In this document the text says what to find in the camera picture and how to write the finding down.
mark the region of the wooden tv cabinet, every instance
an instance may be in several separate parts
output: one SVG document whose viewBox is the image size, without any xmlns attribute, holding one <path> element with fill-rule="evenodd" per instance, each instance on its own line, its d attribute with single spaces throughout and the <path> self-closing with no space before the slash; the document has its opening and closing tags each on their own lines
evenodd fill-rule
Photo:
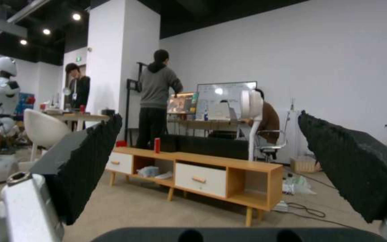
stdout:
<svg viewBox="0 0 387 242">
<path fill-rule="evenodd" d="M 140 177 L 137 170 L 154 165 L 155 160 L 172 162 L 174 176 L 169 179 Z M 282 198 L 283 167 L 256 161 L 246 161 L 217 156 L 192 153 L 159 153 L 152 150 L 135 148 L 115 148 L 106 165 L 110 172 L 110 185 L 114 184 L 116 173 L 129 177 L 153 181 L 169 187 L 168 201 L 172 200 L 174 189 L 183 190 L 186 195 L 196 193 L 221 199 L 247 207 L 246 226 L 252 224 L 253 208 L 258 210 L 258 219 L 263 212 L 270 211 Z M 266 191 L 252 192 L 245 190 L 246 171 L 263 173 Z"/>
</svg>

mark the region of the black jacket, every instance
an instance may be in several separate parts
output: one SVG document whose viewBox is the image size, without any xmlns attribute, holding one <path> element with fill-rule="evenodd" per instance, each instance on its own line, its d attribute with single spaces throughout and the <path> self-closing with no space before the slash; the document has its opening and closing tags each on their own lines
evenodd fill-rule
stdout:
<svg viewBox="0 0 387 242">
<path fill-rule="evenodd" d="M 70 82 L 71 94 L 69 95 L 69 103 L 74 109 L 79 109 L 81 105 L 86 106 L 89 97 L 90 78 L 83 76 L 77 80 L 77 99 L 73 99 L 75 79 Z"/>
</svg>

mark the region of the gray hoodie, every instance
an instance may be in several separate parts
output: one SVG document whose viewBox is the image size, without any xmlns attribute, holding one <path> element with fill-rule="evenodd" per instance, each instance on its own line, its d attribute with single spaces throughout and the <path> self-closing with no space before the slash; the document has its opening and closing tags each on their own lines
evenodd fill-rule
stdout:
<svg viewBox="0 0 387 242">
<path fill-rule="evenodd" d="M 152 63 L 141 73 L 138 89 L 141 92 L 142 108 L 166 109 L 169 88 L 175 93 L 183 90 L 183 86 L 173 70 L 163 63 Z"/>
</svg>

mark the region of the white pillar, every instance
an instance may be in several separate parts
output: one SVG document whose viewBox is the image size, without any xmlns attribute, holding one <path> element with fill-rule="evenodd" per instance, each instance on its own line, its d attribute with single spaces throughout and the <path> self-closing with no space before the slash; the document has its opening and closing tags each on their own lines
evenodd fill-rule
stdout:
<svg viewBox="0 0 387 242">
<path fill-rule="evenodd" d="M 152 62 L 159 33 L 160 15 L 137 0 L 110 0 L 90 11 L 89 112 L 115 109 L 125 125 L 126 79 L 137 79 L 137 62 Z M 129 127 L 138 127 L 139 103 L 140 95 L 131 91 Z"/>
</svg>

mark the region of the black foam gripper pad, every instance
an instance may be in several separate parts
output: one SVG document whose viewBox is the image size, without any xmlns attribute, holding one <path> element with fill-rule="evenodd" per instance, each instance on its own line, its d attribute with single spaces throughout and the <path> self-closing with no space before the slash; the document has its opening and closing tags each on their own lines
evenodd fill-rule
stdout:
<svg viewBox="0 0 387 242">
<path fill-rule="evenodd" d="M 365 221 L 387 214 L 387 146 L 369 134 L 302 112 L 299 127 L 322 169 Z"/>
<path fill-rule="evenodd" d="M 31 168 L 46 178 L 46 185 L 59 218 L 73 224 L 95 189 L 116 137 L 122 127 L 120 115 L 86 130 L 66 135 Z"/>
</svg>

